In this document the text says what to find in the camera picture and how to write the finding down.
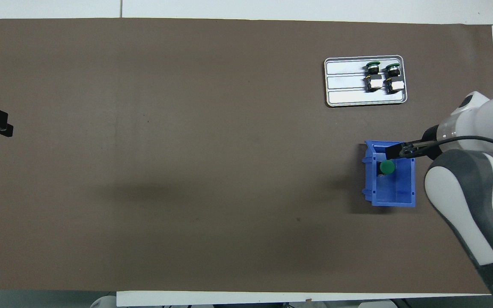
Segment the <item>brown table mat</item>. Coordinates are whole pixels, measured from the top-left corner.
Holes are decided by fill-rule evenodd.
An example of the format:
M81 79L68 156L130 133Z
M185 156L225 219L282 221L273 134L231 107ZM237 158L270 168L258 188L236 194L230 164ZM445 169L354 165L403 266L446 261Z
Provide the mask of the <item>brown table mat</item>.
M409 99L329 108L323 61L400 54ZM490 26L0 20L0 289L486 293L423 191L364 200L364 140L478 90Z

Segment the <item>green button cap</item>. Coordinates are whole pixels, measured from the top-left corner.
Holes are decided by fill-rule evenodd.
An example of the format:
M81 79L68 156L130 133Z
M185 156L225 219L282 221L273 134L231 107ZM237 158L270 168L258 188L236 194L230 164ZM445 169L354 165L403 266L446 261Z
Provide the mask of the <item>green button cap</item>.
M383 174L391 174L395 172L395 164L391 160L384 160L380 163L380 171Z
M399 66L400 64L399 63L393 63L393 64L389 64L388 66L386 66L386 70L389 70L390 68L395 68L397 66Z

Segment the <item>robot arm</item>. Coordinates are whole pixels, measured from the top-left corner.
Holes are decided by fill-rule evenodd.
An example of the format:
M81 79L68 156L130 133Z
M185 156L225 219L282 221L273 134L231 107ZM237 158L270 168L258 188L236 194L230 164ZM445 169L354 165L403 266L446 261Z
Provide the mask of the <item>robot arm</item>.
M493 293L493 99L470 93L421 140L386 148L386 155L434 160L427 196Z
M444 152L431 164L425 189L493 293L493 153Z

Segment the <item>blue plastic bin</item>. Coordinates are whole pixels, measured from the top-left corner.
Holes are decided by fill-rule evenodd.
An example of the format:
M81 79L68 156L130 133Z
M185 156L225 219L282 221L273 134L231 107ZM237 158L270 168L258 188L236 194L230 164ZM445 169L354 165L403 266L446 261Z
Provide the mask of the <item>blue plastic bin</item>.
M385 148L400 142L366 140L366 153L362 162L366 166L364 197L378 207L416 206L416 162L413 158L393 160L395 172L377 175L376 164L386 160Z

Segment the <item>metal tray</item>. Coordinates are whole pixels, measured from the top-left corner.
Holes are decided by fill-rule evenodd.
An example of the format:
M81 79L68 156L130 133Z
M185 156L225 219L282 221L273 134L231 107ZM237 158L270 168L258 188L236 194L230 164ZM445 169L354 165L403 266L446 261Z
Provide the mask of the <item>metal tray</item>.
M381 88L374 92L365 89L366 63L380 61L380 75L385 78L385 67L399 63L404 89L393 94ZM351 56L328 58L324 61L324 77L327 90L327 104L330 107L400 104L407 100L407 78L404 74L404 60L400 55Z

